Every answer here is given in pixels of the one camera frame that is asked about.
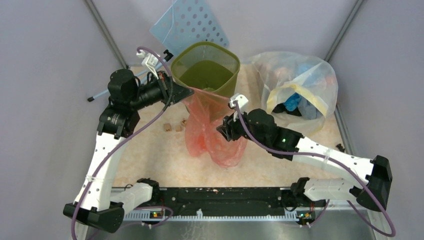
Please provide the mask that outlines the red plastic trash bag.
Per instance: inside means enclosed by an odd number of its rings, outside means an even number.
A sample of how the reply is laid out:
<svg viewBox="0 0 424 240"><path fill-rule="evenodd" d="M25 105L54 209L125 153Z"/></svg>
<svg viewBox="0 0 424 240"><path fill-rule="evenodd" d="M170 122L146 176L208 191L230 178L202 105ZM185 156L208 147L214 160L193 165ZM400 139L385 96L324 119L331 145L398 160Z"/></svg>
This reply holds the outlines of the red plastic trash bag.
<svg viewBox="0 0 424 240"><path fill-rule="evenodd" d="M230 99L198 88L191 89L193 95L183 100L189 113L184 133L189 155L199 157L208 154L222 168L237 166L244 155L247 140L227 141L217 131L217 127L223 124L223 118L233 113L228 107Z"/></svg>

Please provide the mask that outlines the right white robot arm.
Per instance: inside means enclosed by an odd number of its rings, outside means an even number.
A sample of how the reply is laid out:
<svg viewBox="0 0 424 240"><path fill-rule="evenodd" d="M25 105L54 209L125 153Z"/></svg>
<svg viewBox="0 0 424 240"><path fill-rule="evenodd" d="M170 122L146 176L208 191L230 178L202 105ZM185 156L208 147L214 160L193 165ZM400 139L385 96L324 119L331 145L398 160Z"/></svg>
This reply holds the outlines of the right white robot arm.
<svg viewBox="0 0 424 240"><path fill-rule="evenodd" d="M262 109L225 116L216 130L228 141L243 137L261 146L275 158L311 165L337 176L336 179L301 177L291 185L294 202L356 201L362 207L381 212L387 209L393 175L389 160L357 157L317 143L302 133L278 126Z"/></svg>

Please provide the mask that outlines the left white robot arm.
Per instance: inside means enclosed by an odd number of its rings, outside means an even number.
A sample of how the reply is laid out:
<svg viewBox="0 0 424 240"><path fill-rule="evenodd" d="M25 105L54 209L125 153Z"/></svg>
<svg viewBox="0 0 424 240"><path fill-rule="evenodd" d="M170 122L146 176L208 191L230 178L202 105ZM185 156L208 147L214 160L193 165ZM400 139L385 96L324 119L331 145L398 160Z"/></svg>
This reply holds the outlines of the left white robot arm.
<svg viewBox="0 0 424 240"><path fill-rule="evenodd" d="M151 179L141 179L128 190L111 195L126 143L137 134L138 111L159 102L169 107L194 91L174 82L165 71L149 72L142 83L129 69L114 71L107 88L108 105L99 117L88 172L80 192L64 206L63 214L71 218L73 229L84 225L115 233L126 214L144 203L154 207L161 198L158 182Z"/></svg>

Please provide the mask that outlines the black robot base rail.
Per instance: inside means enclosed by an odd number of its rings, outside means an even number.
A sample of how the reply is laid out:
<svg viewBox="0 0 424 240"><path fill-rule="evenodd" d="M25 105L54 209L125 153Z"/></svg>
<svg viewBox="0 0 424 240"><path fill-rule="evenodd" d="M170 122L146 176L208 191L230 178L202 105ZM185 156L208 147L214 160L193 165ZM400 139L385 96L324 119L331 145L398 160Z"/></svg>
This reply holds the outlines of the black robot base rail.
<svg viewBox="0 0 424 240"><path fill-rule="evenodd" d="M141 207L168 207L175 217L283 216L298 208L324 207L325 200L311 201L288 187L159 187Z"/></svg>

